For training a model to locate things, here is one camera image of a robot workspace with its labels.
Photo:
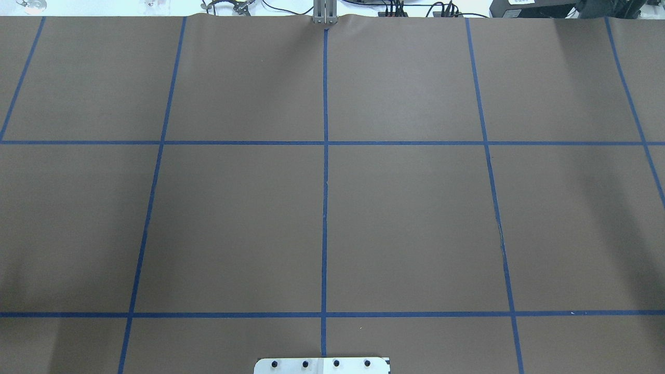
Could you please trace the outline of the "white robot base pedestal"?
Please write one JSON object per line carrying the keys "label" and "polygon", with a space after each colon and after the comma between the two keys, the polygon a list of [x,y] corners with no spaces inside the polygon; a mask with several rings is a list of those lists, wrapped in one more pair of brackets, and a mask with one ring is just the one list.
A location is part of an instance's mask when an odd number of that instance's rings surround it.
{"label": "white robot base pedestal", "polygon": [[384,357],[264,358],[254,373],[391,373]]}

